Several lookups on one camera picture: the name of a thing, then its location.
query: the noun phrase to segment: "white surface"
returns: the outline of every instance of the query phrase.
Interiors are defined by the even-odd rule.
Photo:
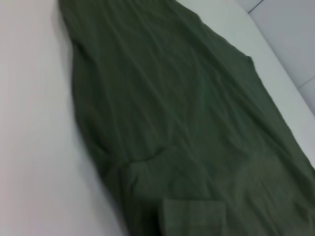
[[[234,0],[182,0],[253,56],[314,162],[315,118]],[[69,44],[54,0],[0,1],[0,235],[116,236],[117,223],[73,122]]]
[[[236,0],[246,12],[250,12],[260,1],[261,0]]]
[[[315,78],[301,86],[299,90],[315,115]]]
[[[297,87],[315,76],[314,0],[265,0],[251,16]]]

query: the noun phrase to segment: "green fabric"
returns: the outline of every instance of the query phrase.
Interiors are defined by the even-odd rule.
[[[251,58],[175,0],[61,0],[78,127],[132,236],[314,236],[315,175]]]

